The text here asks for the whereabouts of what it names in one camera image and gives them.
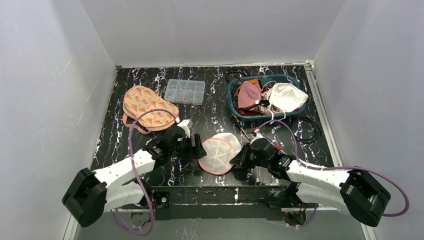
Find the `white satin bra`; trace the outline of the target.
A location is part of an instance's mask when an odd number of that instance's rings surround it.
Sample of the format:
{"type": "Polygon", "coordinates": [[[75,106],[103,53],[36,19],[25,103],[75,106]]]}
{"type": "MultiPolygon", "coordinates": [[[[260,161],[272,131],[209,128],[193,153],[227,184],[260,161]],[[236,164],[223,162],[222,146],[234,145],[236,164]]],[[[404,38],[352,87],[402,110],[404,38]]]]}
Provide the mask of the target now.
{"type": "Polygon", "coordinates": [[[288,113],[300,109],[308,98],[305,92],[293,84],[278,82],[262,93],[266,106],[261,107],[261,111],[271,115],[272,120],[277,119],[277,114],[282,114],[282,119],[285,119],[288,113]]]}

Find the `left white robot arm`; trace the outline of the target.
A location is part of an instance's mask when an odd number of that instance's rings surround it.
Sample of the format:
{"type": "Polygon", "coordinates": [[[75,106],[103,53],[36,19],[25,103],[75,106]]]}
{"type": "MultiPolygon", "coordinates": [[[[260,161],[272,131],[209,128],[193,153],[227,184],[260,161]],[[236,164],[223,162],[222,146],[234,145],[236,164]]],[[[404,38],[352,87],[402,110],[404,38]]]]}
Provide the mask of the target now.
{"type": "Polygon", "coordinates": [[[149,191],[140,186],[142,174],[156,170],[171,158],[190,161],[206,156],[201,136],[190,135],[189,131],[182,124],[173,125],[133,157],[94,171],[81,169],[62,197],[62,204],[85,228],[112,209],[150,203],[149,191]]]}

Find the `dusty pink bra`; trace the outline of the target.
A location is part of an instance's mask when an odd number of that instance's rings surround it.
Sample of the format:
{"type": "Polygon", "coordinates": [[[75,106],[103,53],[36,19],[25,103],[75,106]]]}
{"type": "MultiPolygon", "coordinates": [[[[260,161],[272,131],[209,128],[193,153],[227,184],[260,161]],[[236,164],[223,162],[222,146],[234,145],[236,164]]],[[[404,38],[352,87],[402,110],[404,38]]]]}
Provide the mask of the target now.
{"type": "Polygon", "coordinates": [[[268,107],[270,102],[262,98],[262,88],[259,83],[244,81],[238,91],[237,106],[241,110],[251,110],[255,107],[268,107]]]}

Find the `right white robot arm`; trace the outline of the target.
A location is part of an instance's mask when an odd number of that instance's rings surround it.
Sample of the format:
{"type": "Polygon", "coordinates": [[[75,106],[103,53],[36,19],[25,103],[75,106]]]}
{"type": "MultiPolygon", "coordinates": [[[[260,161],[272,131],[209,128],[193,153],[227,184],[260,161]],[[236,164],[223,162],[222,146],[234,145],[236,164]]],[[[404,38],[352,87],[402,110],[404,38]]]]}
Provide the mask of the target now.
{"type": "Polygon", "coordinates": [[[391,194],[365,170],[307,165],[282,153],[265,138],[245,143],[230,164],[244,169],[266,168],[275,178],[291,182],[286,192],[290,200],[348,212],[370,227],[378,226],[391,199],[391,194]]]}

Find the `floral pink laundry bag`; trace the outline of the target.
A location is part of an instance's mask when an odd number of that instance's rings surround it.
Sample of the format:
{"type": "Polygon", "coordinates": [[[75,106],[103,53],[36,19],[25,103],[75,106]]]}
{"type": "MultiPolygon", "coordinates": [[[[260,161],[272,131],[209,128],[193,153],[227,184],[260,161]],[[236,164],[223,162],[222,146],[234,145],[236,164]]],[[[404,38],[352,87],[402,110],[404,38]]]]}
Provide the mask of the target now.
{"type": "Polygon", "coordinates": [[[125,93],[122,109],[122,121],[128,128],[140,115],[144,115],[134,126],[142,134],[166,130],[179,117],[176,105],[142,85],[136,85],[125,93]]]}

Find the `white mesh laundry bag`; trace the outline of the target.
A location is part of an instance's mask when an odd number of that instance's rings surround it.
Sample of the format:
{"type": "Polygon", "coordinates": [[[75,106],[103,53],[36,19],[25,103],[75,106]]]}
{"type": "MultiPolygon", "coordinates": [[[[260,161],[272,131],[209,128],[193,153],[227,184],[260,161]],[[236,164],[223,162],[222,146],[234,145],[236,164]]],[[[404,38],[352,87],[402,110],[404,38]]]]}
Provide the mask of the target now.
{"type": "Polygon", "coordinates": [[[230,132],[223,132],[206,139],[202,143],[206,156],[198,160],[200,167],[212,175],[225,175],[233,167],[230,164],[241,150],[242,145],[237,137],[230,132]]]}

